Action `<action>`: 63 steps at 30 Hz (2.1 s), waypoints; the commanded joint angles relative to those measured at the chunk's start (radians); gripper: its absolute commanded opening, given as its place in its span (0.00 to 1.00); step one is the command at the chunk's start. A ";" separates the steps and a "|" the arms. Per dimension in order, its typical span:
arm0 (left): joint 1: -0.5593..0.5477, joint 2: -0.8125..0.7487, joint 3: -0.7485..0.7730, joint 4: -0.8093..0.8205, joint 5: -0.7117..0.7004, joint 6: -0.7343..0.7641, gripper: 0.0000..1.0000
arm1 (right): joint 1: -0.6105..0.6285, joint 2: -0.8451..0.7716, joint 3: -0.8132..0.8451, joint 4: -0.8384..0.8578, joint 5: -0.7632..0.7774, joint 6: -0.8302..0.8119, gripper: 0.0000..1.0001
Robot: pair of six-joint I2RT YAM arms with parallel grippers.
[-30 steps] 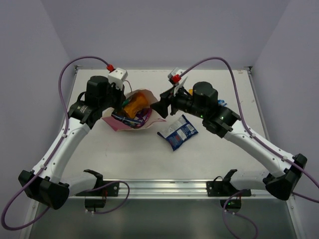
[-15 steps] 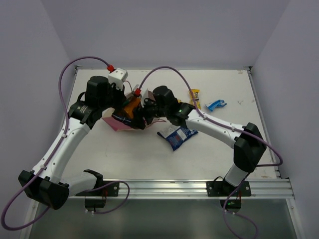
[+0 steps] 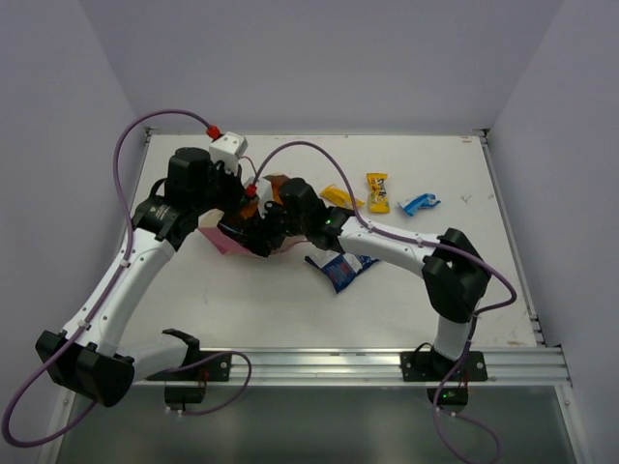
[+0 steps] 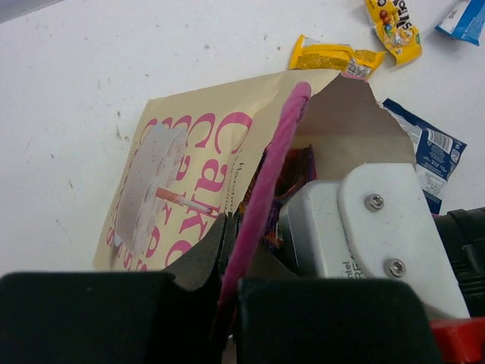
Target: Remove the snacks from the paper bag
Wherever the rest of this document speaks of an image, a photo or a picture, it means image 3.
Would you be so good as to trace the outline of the yellow candy bag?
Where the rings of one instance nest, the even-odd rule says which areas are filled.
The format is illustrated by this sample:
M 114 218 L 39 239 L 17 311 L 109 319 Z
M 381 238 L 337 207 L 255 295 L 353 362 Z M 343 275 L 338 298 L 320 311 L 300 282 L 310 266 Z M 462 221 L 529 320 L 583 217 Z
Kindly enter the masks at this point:
M 368 173 L 366 175 L 369 194 L 368 209 L 373 214 L 389 214 L 391 211 L 386 190 L 388 175 L 386 173 Z

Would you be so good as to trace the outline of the light blue white wrapper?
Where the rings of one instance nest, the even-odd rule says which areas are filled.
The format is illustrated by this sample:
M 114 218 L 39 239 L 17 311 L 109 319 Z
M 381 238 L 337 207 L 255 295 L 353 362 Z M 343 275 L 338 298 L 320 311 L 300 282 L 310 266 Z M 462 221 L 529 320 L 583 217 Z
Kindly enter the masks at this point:
M 414 198 L 399 201 L 398 206 L 409 217 L 414 217 L 418 212 L 430 210 L 438 206 L 441 201 L 432 193 L 423 193 Z

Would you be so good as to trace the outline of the yellow orange snack packet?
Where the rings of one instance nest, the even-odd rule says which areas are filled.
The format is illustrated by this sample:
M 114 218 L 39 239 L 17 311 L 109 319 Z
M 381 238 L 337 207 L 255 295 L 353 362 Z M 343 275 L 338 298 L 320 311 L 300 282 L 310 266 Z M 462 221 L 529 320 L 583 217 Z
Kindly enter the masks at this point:
M 365 202 L 360 198 L 351 195 L 347 190 L 339 188 L 335 184 L 331 184 L 321 190 L 319 196 L 337 207 L 348 210 L 353 210 L 354 207 L 361 208 L 365 205 Z

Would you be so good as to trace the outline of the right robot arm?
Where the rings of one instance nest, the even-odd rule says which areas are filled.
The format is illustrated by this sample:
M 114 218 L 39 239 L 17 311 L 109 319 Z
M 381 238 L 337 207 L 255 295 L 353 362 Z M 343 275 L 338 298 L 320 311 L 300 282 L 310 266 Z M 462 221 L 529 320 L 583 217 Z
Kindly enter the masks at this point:
M 430 366 L 436 376 L 453 379 L 465 368 L 465 344 L 473 312 L 486 292 L 490 274 L 466 236 L 453 228 L 441 235 L 418 234 L 360 220 L 349 209 L 327 206 L 301 178 L 273 187 L 251 178 L 244 187 L 249 217 L 244 246 L 268 256 L 290 237 L 343 255 L 364 255 L 420 277 L 438 313 Z

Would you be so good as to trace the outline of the pink beige paper bag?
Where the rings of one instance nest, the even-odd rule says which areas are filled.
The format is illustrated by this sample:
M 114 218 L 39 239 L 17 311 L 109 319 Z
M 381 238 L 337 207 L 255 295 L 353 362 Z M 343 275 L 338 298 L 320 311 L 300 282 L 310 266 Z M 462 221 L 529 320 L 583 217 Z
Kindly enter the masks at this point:
M 220 210 L 212 210 L 206 213 L 200 220 L 197 230 L 216 248 L 216 250 L 225 256 L 252 256 L 252 253 L 234 242 L 230 237 L 226 236 L 218 228 L 223 212 Z M 293 247 L 306 244 L 308 241 L 302 237 L 286 238 L 280 248 L 273 251 L 273 254 L 283 254 L 291 250 Z

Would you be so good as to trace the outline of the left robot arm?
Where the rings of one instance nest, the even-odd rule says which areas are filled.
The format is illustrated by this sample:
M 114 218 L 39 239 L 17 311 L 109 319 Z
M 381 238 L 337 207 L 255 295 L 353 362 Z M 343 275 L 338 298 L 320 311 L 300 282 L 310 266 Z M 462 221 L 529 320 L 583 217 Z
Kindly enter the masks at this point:
M 120 341 L 136 307 L 162 267 L 197 228 L 199 218 L 234 206 L 244 188 L 239 158 L 210 148 L 180 148 L 167 175 L 134 212 L 131 236 L 83 308 L 58 333 L 43 332 L 35 349 L 51 380 L 111 407 L 136 381 L 162 372 L 179 379 L 200 369 L 196 337 L 167 329 L 143 345 Z

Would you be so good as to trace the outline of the dark blue chip bag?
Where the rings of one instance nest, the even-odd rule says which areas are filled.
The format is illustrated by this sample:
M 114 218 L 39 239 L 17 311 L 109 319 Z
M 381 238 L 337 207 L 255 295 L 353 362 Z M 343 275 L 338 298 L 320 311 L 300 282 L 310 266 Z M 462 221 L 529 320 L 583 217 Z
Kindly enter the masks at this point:
M 352 253 L 316 250 L 305 256 L 307 264 L 327 277 L 336 294 L 345 290 L 359 275 L 379 262 L 378 259 Z

